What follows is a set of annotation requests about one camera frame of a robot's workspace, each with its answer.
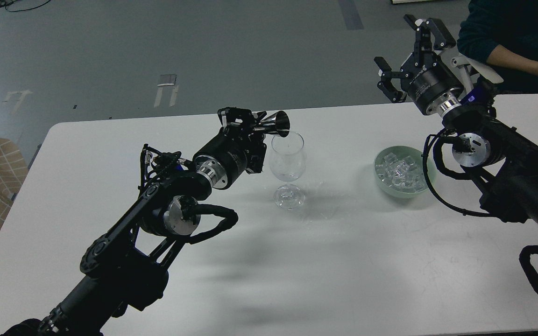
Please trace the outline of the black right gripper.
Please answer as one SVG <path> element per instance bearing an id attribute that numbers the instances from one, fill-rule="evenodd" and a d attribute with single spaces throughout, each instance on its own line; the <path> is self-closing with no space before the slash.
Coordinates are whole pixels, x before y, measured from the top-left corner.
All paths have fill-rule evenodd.
<path id="1" fill-rule="evenodd" d="M 435 113 L 432 105 L 438 98 L 459 97 L 465 89 L 440 58 L 457 41 L 441 19 L 418 19 L 411 14 L 403 18 L 415 32 L 412 53 L 398 71 L 384 57 L 374 57 L 380 71 L 377 87 L 393 104 L 403 103 L 409 97 L 423 115 L 431 115 Z M 393 85 L 393 79 L 400 80 L 400 89 Z"/>

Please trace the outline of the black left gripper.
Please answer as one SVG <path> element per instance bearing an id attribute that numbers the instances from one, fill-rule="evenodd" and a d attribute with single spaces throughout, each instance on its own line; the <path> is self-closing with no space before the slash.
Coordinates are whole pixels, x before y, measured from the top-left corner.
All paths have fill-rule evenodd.
<path id="1" fill-rule="evenodd" d="M 211 180 L 213 189 L 228 189 L 243 174 L 260 174 L 266 156 L 265 135 L 254 133 L 267 111 L 226 107 L 217 115 L 221 129 L 194 154 L 199 174 Z"/>

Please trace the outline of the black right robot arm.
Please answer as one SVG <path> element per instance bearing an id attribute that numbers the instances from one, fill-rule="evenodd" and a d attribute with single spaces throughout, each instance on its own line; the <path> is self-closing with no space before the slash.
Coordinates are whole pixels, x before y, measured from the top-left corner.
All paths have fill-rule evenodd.
<path id="1" fill-rule="evenodd" d="M 462 77 L 457 78 L 440 58 L 456 45 L 444 23 L 410 14 L 404 19 L 415 34 L 412 53 L 398 71 L 375 57 L 380 69 L 377 86 L 394 104 L 410 98 L 423 115 L 442 118 L 442 130 L 425 140 L 422 168 L 428 172 L 432 157 L 443 175 L 472 181 L 481 192 L 481 211 L 449 204 L 430 179 L 425 181 L 428 189 L 447 208 L 465 216 L 496 217 L 504 223 L 532 219 L 538 224 L 538 145 L 496 118 L 492 90 L 502 77 L 485 64 L 459 56 Z M 538 294 L 538 273 L 531 265 L 536 254 L 538 246 L 526 246 L 519 262 Z"/>

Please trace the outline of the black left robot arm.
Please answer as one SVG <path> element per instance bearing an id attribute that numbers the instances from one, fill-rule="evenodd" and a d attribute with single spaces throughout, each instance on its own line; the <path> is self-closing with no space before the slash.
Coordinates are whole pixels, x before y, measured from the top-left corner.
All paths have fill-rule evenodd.
<path id="1" fill-rule="evenodd" d="M 143 145 L 136 202 L 87 248 L 80 261 L 84 277 L 45 318 L 22 321 L 5 335 L 100 336 L 109 319 L 129 307 L 143 311 L 163 297 L 169 268 L 185 245 L 235 226 L 235 210 L 204 200 L 243 173 L 262 172 L 265 136 L 287 136 L 290 119 L 284 111 L 235 107 L 217 115 L 218 133 L 190 160 L 180 151 Z"/>

